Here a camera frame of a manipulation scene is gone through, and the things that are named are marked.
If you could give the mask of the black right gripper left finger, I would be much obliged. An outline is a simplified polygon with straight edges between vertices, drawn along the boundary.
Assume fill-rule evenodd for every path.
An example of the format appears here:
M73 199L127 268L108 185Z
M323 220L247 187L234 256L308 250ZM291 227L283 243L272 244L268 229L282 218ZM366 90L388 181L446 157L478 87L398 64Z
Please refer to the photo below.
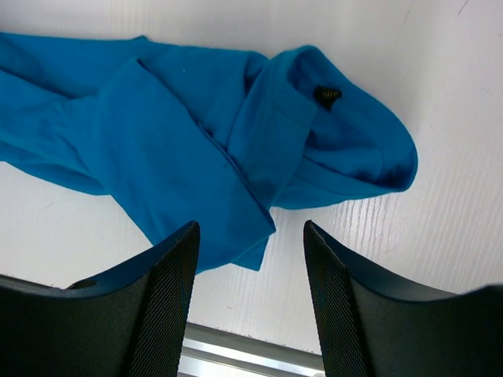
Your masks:
M191 221L64 289L2 276L2 375L177 375L199 248Z

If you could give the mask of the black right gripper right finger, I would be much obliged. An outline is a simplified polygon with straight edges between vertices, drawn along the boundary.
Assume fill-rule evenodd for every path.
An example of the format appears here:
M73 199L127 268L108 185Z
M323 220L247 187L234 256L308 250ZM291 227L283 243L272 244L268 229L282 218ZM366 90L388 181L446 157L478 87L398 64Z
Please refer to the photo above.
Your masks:
M419 284L312 221L303 248L327 376L501 375L501 285L454 294Z

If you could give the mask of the blue t shirt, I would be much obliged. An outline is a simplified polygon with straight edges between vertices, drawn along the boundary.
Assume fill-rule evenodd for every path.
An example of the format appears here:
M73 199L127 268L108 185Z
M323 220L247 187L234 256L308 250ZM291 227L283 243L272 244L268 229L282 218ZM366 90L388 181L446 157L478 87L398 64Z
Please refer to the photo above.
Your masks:
M316 86L342 91L329 112ZM275 57L129 40L1 35L1 159L111 196L157 244L201 227L198 270L259 270L272 207L407 190L408 130L314 46Z

